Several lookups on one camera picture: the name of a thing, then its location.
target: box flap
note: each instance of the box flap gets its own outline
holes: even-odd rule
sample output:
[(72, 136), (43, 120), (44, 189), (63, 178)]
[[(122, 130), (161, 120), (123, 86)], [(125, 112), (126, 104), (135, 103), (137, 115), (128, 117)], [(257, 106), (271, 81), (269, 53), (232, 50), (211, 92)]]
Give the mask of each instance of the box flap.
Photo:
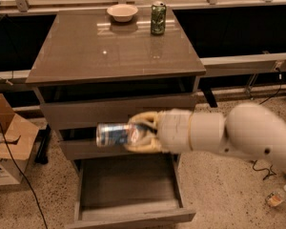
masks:
[(6, 98), (0, 94), (0, 122), (4, 131), (6, 131), (10, 126), (10, 122), (14, 115), (15, 113), (10, 104), (7, 102)]
[[(39, 128), (18, 114), (14, 115), (6, 131), (6, 139), (21, 136), (17, 144), (9, 144), (14, 159), (25, 160), (30, 157), (33, 143)], [(10, 158), (9, 150), (5, 143), (0, 144), (0, 158)]]

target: cabinet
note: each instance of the cabinet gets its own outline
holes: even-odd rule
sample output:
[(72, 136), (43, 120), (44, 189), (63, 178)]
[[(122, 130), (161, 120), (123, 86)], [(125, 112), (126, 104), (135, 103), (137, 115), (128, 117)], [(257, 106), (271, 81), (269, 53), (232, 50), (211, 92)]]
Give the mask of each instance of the cabinet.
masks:
[(124, 24), (101, 9), (60, 11), (27, 79), (66, 158), (82, 160), (69, 228), (146, 227), (194, 216), (183, 207), (170, 155), (95, 143), (97, 123), (194, 109), (194, 80), (205, 69), (170, 9), (163, 36), (150, 34), (150, 18), (150, 8)]

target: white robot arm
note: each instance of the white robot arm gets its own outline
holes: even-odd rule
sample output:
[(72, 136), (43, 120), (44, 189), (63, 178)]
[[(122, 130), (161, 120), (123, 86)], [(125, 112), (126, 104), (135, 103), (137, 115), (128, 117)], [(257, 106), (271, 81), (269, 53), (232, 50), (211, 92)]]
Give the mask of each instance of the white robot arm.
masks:
[(138, 114), (131, 123), (156, 129), (149, 145), (128, 144), (138, 153), (208, 151), (218, 155), (266, 159), (286, 174), (286, 123), (263, 106), (244, 103), (223, 114), (171, 110)]

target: bowl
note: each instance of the bowl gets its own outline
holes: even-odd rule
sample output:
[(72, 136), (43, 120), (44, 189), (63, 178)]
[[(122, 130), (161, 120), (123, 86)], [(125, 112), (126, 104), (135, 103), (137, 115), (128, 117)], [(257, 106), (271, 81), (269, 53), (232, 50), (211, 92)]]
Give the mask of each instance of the bowl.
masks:
[(117, 4), (107, 9), (107, 13), (117, 22), (131, 21), (137, 11), (137, 7), (130, 4)]

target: floor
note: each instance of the floor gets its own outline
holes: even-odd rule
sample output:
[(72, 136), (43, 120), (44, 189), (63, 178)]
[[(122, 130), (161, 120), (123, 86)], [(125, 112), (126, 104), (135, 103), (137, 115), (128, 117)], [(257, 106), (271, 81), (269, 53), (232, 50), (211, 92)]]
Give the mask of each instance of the floor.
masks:
[[(242, 100), (221, 100), (218, 108), (211, 109), (203, 101), (197, 104), (197, 112), (222, 112), (227, 114)], [(264, 104), (286, 121), (286, 95), (273, 98)], [(43, 120), (33, 119), (44, 125)], [(34, 149), (26, 175), (39, 198), (46, 221), (51, 229), (64, 228), (73, 222), (74, 202), (78, 176), (67, 161), (57, 142), (51, 136), (49, 163), (34, 163)], [(179, 176), (185, 207), (194, 209), (193, 221), (168, 229), (188, 228), (285, 228), (286, 202), (276, 208), (265, 204), (265, 197), (275, 188), (282, 187), (286, 178), (274, 167), (276, 176), (263, 180), (265, 172), (253, 170), (253, 164), (236, 158), (216, 156), (209, 153), (188, 153), (181, 156)], [(270, 167), (259, 160), (256, 168)], [(0, 229), (44, 228), (31, 190), (23, 181), (20, 185), (0, 186)]]

